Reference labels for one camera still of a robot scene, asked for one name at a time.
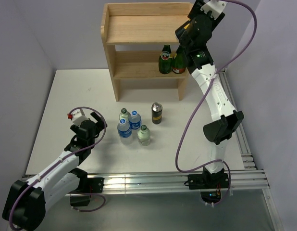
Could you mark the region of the black can yellow label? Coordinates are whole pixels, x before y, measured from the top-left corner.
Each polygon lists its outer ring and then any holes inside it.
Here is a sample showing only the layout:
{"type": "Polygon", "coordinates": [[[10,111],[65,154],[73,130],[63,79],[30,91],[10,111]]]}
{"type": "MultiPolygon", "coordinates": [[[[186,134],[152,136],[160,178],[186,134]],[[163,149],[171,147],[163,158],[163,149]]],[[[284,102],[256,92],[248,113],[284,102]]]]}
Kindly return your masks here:
{"type": "Polygon", "coordinates": [[[163,107],[160,103],[155,102],[151,107],[151,120],[153,124],[159,124],[162,121],[163,107]]]}

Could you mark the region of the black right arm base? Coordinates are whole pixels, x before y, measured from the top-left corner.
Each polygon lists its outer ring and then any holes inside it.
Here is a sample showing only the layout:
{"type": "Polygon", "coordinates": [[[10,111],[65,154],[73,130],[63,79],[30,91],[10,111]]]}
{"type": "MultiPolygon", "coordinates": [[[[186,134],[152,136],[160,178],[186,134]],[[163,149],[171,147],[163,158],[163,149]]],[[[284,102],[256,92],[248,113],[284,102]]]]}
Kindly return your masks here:
{"type": "Polygon", "coordinates": [[[224,168],[217,173],[210,173],[205,167],[201,174],[189,174],[184,185],[190,190],[205,190],[200,192],[204,205],[214,207],[230,195],[231,174],[224,168]]]}

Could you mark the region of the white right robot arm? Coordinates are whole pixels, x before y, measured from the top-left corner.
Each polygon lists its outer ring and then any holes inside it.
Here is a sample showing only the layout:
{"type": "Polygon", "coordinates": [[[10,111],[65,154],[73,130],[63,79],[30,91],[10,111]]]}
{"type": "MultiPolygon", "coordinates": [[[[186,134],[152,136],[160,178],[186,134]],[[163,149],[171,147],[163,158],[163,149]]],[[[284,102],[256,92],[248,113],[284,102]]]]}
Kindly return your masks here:
{"type": "Polygon", "coordinates": [[[212,122],[203,127],[211,144],[209,164],[203,171],[214,177],[224,172],[225,149],[232,134],[241,124],[244,115],[237,111],[227,97],[220,82],[214,61],[206,46],[219,22],[224,18],[226,2],[195,1],[188,21],[175,31],[182,50],[185,66],[197,82],[210,109],[212,122]]]}

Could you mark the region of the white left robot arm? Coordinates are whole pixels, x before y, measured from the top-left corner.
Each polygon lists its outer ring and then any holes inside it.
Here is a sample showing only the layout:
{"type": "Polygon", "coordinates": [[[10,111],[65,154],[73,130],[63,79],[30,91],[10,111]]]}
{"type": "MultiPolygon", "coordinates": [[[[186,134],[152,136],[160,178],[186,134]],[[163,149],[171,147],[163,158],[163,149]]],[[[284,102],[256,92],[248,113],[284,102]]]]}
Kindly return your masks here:
{"type": "Polygon", "coordinates": [[[75,133],[59,157],[43,171],[26,181],[12,184],[2,212],[12,231],[33,231],[44,219],[46,212],[70,192],[89,195],[87,173],[78,168],[91,150],[104,138],[107,123],[95,109],[87,118],[83,107],[72,109],[68,119],[75,133]]]}

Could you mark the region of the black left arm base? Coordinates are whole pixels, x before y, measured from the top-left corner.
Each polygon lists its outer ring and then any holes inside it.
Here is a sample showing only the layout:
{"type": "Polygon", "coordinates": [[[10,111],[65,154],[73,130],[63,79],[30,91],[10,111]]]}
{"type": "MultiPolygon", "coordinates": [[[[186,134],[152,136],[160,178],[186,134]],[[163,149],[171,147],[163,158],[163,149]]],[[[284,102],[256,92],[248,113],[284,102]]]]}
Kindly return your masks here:
{"type": "Polygon", "coordinates": [[[73,208],[86,207],[89,205],[92,196],[100,194],[103,191],[103,177],[88,177],[88,173],[79,168],[75,168],[70,173],[79,178],[78,187],[72,191],[72,194],[80,193],[81,196],[70,196],[70,206],[73,208]]]}

